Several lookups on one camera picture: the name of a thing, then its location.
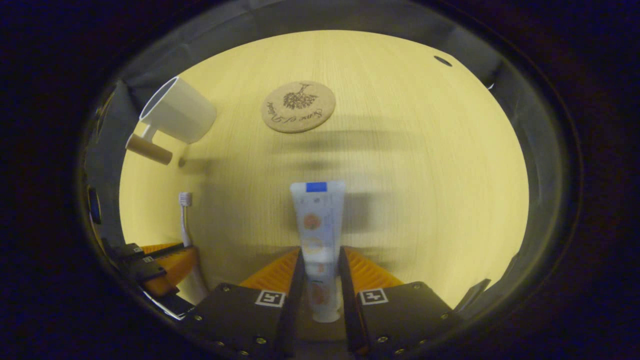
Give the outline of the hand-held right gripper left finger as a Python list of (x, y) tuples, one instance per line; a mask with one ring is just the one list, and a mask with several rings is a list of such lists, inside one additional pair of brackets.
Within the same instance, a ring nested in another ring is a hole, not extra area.
[(292, 358), (304, 265), (297, 247), (240, 284), (218, 284), (185, 315), (183, 331), (217, 357)]

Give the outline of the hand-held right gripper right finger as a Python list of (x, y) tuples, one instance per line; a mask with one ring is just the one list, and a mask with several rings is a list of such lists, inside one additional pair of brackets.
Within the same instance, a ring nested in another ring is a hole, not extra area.
[(402, 282), (349, 246), (340, 248), (349, 350), (359, 357), (420, 357), (462, 323), (424, 282)]

